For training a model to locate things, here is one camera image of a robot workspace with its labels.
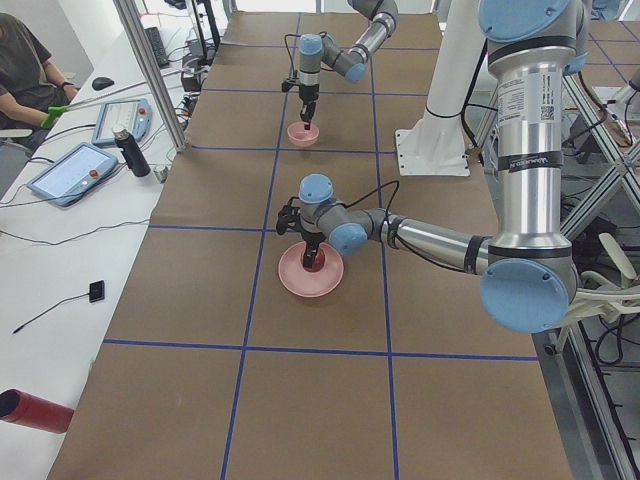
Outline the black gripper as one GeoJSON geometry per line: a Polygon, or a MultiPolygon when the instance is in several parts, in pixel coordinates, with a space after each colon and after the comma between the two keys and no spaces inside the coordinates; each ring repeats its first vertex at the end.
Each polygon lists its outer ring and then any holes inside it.
{"type": "Polygon", "coordinates": [[[300,111],[300,119],[305,130],[311,129],[312,120],[315,114],[316,101],[319,99],[319,85],[299,85],[299,97],[304,103],[300,111]]]}
{"type": "Polygon", "coordinates": [[[322,232],[301,232],[302,239],[306,243],[302,253],[302,266],[304,268],[317,268],[317,257],[320,244],[324,241],[322,232]]]}

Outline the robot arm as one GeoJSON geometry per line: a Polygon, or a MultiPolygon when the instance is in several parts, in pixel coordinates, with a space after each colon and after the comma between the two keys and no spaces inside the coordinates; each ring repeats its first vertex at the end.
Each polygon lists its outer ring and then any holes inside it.
{"type": "Polygon", "coordinates": [[[472,236],[383,209],[350,210],[322,174],[305,177],[294,227],[311,264],[321,241],[342,255],[376,240],[480,277],[485,311],[538,333],[575,323],[579,276],[560,230],[562,80],[580,70],[587,1],[483,1],[479,27],[497,81],[499,227],[472,236]]]}
{"type": "Polygon", "coordinates": [[[396,31],[398,7],[392,0],[352,0],[349,6],[368,20],[362,35],[349,48],[342,48],[329,33],[303,34],[299,40],[299,62],[293,84],[302,101],[300,120],[311,130],[319,99],[320,71],[326,66],[348,82],[358,83],[373,54],[396,31]]]}

